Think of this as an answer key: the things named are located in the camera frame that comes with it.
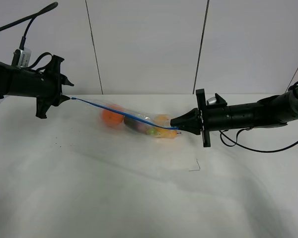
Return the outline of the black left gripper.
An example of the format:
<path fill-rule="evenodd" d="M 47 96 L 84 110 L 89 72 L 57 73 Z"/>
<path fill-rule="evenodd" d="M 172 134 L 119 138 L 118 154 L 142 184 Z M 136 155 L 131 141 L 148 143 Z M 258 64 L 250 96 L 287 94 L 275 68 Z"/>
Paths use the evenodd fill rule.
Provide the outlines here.
<path fill-rule="evenodd" d="M 39 90 L 36 93 L 36 117 L 40 119 L 47 118 L 47 111 L 51 106 L 58 107 L 61 103 L 71 98 L 63 95 L 62 85 L 74 86 L 68 78 L 61 74 L 62 57 L 51 55 L 51 60 L 43 67 L 33 70 L 35 66 L 47 55 L 40 55 L 37 60 L 28 67 L 31 72 L 39 76 Z"/>

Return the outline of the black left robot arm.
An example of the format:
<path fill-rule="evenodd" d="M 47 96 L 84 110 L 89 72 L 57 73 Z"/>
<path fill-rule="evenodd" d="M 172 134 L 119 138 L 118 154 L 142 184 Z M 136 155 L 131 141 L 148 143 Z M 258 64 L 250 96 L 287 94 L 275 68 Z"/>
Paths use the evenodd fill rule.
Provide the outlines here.
<path fill-rule="evenodd" d="M 62 86 L 74 86 L 61 74 L 62 57 L 52 55 L 50 62 L 39 70 L 18 68 L 0 62 L 0 99 L 4 96 L 36 98 L 36 117 L 45 119 L 51 106 L 57 107 L 70 98 Z"/>

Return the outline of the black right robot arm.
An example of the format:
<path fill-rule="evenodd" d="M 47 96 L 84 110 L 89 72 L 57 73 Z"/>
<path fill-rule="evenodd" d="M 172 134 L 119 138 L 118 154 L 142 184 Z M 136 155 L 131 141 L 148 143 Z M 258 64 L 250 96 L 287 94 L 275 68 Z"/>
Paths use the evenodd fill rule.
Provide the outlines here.
<path fill-rule="evenodd" d="M 298 120 L 298 81 L 282 95 L 274 95 L 255 103 L 229 106 L 219 94 L 206 99 L 204 89 L 196 90 L 198 106 L 173 118 L 170 125 L 178 130 L 201 135 L 203 146 L 210 147 L 211 131 L 221 136 L 231 129 L 276 128 Z"/>

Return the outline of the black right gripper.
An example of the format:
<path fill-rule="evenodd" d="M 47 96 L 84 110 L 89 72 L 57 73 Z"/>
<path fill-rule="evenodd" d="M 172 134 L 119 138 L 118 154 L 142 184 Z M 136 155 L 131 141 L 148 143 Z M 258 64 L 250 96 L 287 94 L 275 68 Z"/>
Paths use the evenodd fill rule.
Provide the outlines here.
<path fill-rule="evenodd" d="M 211 146 L 210 132 L 222 129 L 230 129 L 230 115 L 227 102 L 219 94 L 215 94 L 217 103 L 207 105 L 204 89 L 196 90 L 198 108 L 194 108 L 182 116 L 170 120 L 171 126 L 179 126 L 179 130 L 201 135 L 203 147 Z"/>

